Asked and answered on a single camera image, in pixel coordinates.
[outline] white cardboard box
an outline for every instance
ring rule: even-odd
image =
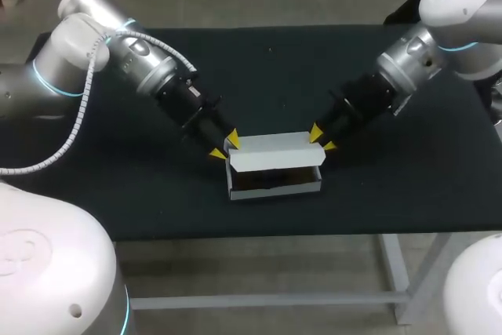
[[[230,200],[292,195],[321,190],[319,166],[326,154],[309,133],[240,137],[241,148],[229,149]]]

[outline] box lid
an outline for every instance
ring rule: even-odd
[[[311,144],[309,133],[280,133],[239,137],[240,149],[230,149],[230,165],[241,172],[320,166],[326,153],[319,143]]]

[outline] black tabletop mat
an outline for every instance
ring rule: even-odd
[[[304,131],[327,91],[371,68],[405,27],[156,30],[221,94],[241,136]],[[43,38],[38,40],[39,48]],[[63,121],[0,125],[3,166],[38,162]],[[229,202],[224,164],[180,144],[153,100],[96,77],[75,146],[40,173],[9,178],[94,215],[114,240],[478,231],[502,228],[502,147],[468,82],[441,73],[397,118],[384,115],[331,154],[318,195]]]

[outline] table leg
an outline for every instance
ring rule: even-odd
[[[378,235],[378,240],[384,254],[385,268],[391,288],[398,292],[406,291],[409,287],[409,277],[398,235]]]
[[[407,292],[409,301],[395,305],[399,325],[415,323],[431,298],[442,288],[455,258],[467,247],[463,233],[438,233],[426,257],[411,280]]]

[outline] background floor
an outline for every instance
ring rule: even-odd
[[[1,62],[26,59],[36,36],[56,26],[59,1],[25,0],[0,13]],[[251,27],[381,24],[405,0],[116,1],[146,27]],[[401,236],[411,274],[432,237]],[[126,242],[118,255],[133,297],[388,288],[372,235]],[[385,306],[144,311],[136,320],[141,335],[447,333],[439,295],[412,327],[396,326]]]

